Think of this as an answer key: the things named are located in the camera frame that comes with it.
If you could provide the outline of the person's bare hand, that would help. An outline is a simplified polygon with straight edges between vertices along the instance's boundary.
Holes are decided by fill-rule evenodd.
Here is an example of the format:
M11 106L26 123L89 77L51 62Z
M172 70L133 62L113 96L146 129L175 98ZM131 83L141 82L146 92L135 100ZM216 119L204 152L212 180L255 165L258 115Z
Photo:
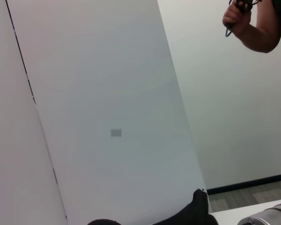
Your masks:
M230 0L229 7L224 13L222 23L226 28L225 37L228 37L234 27L243 20L244 16L252 9L251 0Z

